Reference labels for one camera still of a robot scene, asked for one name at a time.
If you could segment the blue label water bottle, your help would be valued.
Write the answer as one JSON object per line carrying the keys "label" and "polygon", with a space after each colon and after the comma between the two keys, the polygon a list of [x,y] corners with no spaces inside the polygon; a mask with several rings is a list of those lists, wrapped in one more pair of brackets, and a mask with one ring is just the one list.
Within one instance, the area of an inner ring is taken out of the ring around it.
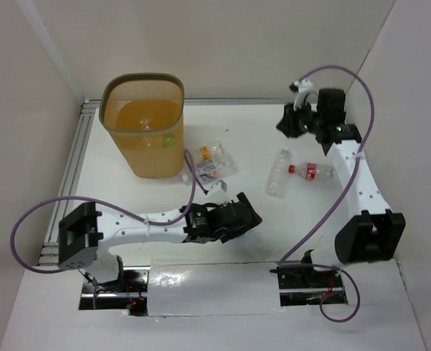
{"label": "blue label water bottle", "polygon": [[241,236],[239,236],[238,238],[237,238],[237,241],[243,241],[245,238],[247,238],[247,234],[243,234],[243,235],[241,235]]}

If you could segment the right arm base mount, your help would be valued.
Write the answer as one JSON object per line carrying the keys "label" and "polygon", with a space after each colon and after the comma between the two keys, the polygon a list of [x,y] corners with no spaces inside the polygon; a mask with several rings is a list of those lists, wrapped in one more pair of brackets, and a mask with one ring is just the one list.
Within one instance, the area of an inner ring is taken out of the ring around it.
{"label": "right arm base mount", "polygon": [[346,304],[347,297],[340,273],[331,267],[341,267],[333,246],[311,249],[299,262],[271,269],[277,277],[281,306]]}

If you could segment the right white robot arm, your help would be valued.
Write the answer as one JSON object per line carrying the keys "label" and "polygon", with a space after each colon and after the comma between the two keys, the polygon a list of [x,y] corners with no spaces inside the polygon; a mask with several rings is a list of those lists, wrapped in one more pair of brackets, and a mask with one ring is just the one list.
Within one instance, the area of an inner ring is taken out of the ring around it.
{"label": "right white robot arm", "polygon": [[307,99],[315,93],[313,88],[295,83],[291,89],[296,98],[284,106],[277,129],[290,138],[306,133],[315,136],[342,186],[341,195],[327,214],[332,215],[340,203],[346,203],[350,216],[331,244],[304,255],[308,264],[301,267],[301,280],[315,287],[325,279],[325,269],[393,258],[405,229],[405,217],[394,212],[378,190],[364,155],[365,139],[356,125],[345,121],[345,92],[322,88],[316,92],[317,106],[312,107]]}

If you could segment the crushed clear bottle white cap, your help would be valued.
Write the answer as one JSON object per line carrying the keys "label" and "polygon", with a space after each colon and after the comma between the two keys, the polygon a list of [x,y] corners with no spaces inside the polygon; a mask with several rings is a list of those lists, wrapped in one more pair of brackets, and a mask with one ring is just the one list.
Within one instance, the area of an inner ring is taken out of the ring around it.
{"label": "crushed clear bottle white cap", "polygon": [[137,122],[137,130],[141,148],[151,148],[156,138],[153,120],[147,117],[140,118]]}

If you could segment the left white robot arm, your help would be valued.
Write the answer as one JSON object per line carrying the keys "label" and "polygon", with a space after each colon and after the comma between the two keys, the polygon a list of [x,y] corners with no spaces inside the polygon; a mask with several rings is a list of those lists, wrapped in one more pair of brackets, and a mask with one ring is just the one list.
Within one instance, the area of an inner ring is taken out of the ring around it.
{"label": "left white robot arm", "polygon": [[245,193],[223,204],[182,206],[138,218],[124,211],[98,211],[95,202],[80,204],[59,222],[59,264],[63,271],[83,269],[106,290],[125,283],[123,261],[110,248],[128,244],[226,243],[262,222]]}

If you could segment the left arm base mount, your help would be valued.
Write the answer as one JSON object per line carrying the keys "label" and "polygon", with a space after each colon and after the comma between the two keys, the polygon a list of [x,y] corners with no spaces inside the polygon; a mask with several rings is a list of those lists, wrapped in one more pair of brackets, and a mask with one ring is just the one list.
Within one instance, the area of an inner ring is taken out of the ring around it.
{"label": "left arm base mount", "polygon": [[121,310],[129,316],[146,317],[149,273],[149,266],[124,267],[122,278],[97,285],[90,273],[82,273],[83,285],[78,309]]}

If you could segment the red cap cola bottle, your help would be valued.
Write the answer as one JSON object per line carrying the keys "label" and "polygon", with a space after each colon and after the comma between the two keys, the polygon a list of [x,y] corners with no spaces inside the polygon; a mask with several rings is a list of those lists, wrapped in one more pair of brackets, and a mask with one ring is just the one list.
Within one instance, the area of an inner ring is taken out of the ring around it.
{"label": "red cap cola bottle", "polygon": [[289,165],[288,172],[305,181],[327,181],[333,178],[334,168],[330,165],[304,162],[298,165]]}

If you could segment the green plastic bottle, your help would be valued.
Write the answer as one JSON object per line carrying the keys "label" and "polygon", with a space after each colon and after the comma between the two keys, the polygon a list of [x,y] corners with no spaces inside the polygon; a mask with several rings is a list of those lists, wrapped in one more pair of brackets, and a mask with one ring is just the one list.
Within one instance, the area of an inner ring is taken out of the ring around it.
{"label": "green plastic bottle", "polygon": [[165,148],[173,147],[176,144],[177,138],[174,134],[167,133],[162,135],[161,140],[162,140],[162,148],[165,149]]}

